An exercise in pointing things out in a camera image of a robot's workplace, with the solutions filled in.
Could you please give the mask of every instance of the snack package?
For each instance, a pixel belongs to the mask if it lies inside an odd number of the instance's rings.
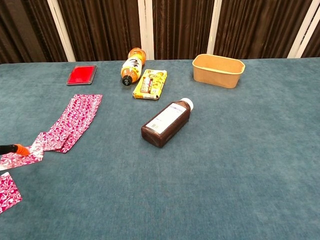
[[[158,100],[166,82],[166,78],[166,70],[146,69],[132,93],[133,97],[135,99]]]

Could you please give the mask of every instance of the curtain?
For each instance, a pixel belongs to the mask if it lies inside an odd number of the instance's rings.
[[[302,54],[302,58],[312,57],[320,57],[320,21]]]
[[[224,0],[214,54],[286,58],[312,0]]]
[[[141,47],[137,0],[58,0],[77,61],[125,60]]]
[[[152,0],[155,59],[207,52],[214,0]]]
[[[0,63],[67,61],[47,1],[0,0]]]

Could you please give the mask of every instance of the brown bottle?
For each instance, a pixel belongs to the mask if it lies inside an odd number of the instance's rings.
[[[162,148],[188,122],[193,108],[189,98],[170,103],[141,127],[142,137]]]

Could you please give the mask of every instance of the table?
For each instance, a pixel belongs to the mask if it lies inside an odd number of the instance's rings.
[[[320,239],[320,58],[243,62],[226,89],[194,81],[191,60],[147,61],[168,71],[158,101],[132,98],[123,61],[0,65],[2,145],[31,145],[74,94],[103,94],[71,151],[9,170],[23,200],[0,239]],[[85,64],[93,84],[66,86]],[[189,122],[163,148],[143,140],[184,97]]]

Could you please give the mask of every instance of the bottle label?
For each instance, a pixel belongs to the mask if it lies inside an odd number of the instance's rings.
[[[141,76],[142,71],[142,61],[137,56],[129,57],[127,61],[122,65],[122,69],[133,69],[138,76],[138,79]]]
[[[152,119],[146,127],[161,134],[166,130],[184,111],[187,110],[185,107],[172,103],[165,110],[163,110],[158,116]]]

